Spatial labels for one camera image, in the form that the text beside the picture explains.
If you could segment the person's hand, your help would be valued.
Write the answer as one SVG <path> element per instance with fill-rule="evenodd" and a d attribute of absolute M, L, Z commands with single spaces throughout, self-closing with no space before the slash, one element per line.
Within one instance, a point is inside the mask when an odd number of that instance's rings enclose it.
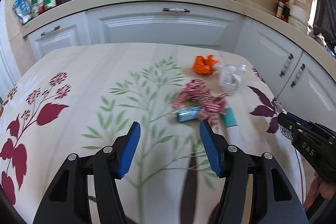
<path fill-rule="evenodd" d="M 317 193 L 319 193 L 324 199 L 327 199 L 329 201 L 335 195 L 336 185 L 334 183 L 327 183 L 323 180 L 320 181 L 320 177 L 317 172 L 314 173 L 314 176 L 315 178 L 310 185 L 306 200 L 303 203 L 304 209 L 308 209 L 311 207 Z"/>

